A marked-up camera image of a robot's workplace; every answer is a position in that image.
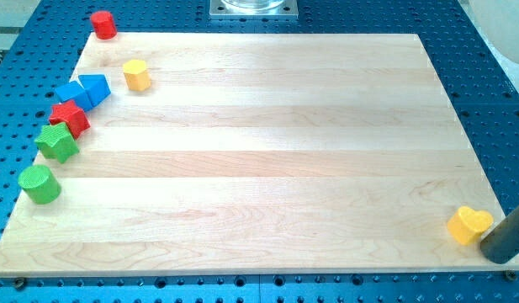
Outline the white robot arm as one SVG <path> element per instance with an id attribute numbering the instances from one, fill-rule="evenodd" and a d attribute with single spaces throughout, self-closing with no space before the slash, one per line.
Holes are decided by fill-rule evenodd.
<path id="1" fill-rule="evenodd" d="M 519 0 L 469 0 L 469 5 L 495 48 L 519 64 Z"/>

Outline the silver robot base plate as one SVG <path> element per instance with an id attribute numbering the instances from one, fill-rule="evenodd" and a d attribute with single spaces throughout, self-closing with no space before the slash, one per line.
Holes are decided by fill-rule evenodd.
<path id="1" fill-rule="evenodd" d="M 210 0 L 211 19 L 297 19 L 297 0 Z"/>

